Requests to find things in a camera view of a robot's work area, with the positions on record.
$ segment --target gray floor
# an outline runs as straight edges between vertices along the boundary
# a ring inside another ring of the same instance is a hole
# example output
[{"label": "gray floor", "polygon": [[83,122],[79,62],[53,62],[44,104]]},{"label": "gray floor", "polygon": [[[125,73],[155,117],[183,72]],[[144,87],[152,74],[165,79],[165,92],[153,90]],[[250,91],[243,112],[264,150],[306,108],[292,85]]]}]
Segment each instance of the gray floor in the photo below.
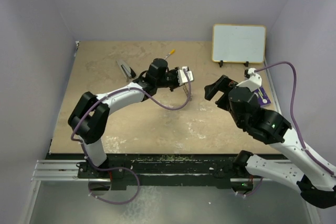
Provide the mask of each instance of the gray floor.
[{"label": "gray floor", "polygon": [[[110,191],[106,199],[125,200],[135,192]],[[142,187],[138,197],[122,206],[88,197],[85,182],[42,182],[31,224],[309,224],[300,196],[275,182],[263,182],[242,199],[213,187]]]}]

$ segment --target yellow marker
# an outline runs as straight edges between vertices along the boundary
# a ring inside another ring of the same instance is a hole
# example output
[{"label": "yellow marker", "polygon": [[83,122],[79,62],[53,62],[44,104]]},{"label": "yellow marker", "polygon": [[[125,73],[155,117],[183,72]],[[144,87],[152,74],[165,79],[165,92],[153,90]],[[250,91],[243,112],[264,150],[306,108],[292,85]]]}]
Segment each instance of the yellow marker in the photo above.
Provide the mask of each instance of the yellow marker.
[{"label": "yellow marker", "polygon": [[166,57],[164,57],[164,60],[166,60],[170,55],[172,55],[173,53],[175,53],[175,49],[171,50],[169,54],[166,55]]}]

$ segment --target beige table surface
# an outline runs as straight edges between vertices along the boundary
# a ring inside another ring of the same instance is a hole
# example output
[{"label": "beige table surface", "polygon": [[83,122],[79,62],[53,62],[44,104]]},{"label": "beige table surface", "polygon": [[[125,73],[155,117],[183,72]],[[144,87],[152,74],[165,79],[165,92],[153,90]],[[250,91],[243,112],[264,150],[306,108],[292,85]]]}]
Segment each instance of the beige table surface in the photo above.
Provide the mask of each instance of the beige table surface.
[{"label": "beige table surface", "polygon": [[[165,110],[151,100],[132,104],[113,113],[103,135],[106,153],[225,153],[240,150],[254,153],[277,153],[263,143],[238,129],[231,115],[216,107],[216,98],[204,99],[204,86],[212,84],[221,75],[240,82],[244,79],[244,65],[227,63],[222,68],[211,61],[211,42],[184,41],[86,41],[81,42],[76,54],[67,91],[56,125],[51,153],[81,153],[78,143],[70,140],[71,128],[67,120],[81,95],[106,93],[128,83],[116,60],[123,59],[139,74],[147,70],[154,58],[163,58],[172,49],[169,68],[189,66],[194,73],[192,101],[178,111]],[[262,64],[251,67],[260,68]],[[263,86],[271,97],[270,85],[263,71]],[[155,98],[169,106],[184,103],[186,95],[182,88],[170,92],[159,89]]]}]

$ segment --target gray tool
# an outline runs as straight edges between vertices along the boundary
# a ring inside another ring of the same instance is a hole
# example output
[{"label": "gray tool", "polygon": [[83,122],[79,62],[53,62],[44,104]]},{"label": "gray tool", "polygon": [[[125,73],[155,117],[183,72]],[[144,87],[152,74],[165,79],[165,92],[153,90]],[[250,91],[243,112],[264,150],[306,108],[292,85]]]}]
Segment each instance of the gray tool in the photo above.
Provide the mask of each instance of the gray tool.
[{"label": "gray tool", "polygon": [[125,76],[126,81],[129,81],[130,79],[133,79],[137,75],[133,71],[133,69],[131,69],[131,67],[128,66],[128,64],[126,62],[124,62],[123,60],[121,60],[121,59],[117,60],[117,64],[118,64],[121,72]]}]

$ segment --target table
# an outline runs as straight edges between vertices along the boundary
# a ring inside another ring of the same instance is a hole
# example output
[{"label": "table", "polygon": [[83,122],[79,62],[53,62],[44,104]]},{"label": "table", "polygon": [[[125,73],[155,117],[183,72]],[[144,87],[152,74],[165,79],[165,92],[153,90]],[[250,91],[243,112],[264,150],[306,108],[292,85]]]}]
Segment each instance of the table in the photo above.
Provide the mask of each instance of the table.
[{"label": "table", "polygon": [[[59,113],[50,153],[82,153],[78,143],[70,140],[67,120],[79,98],[86,91],[106,93],[128,83],[116,60],[123,59],[139,74],[147,70],[154,58],[163,58],[172,49],[176,53],[167,60],[170,68],[189,66],[194,73],[192,101],[179,111],[168,111],[147,100],[123,108],[109,117],[103,135],[106,153],[201,153],[236,154],[247,150],[259,154],[278,153],[253,140],[238,129],[231,115],[204,99],[204,86],[225,74],[240,82],[245,66],[225,63],[222,68],[211,60],[210,41],[85,41],[79,45],[65,97]],[[262,64],[251,64],[260,68]],[[263,87],[275,109],[266,73],[260,73]],[[169,106],[184,103],[182,88],[170,92],[159,89],[155,98]]]}]

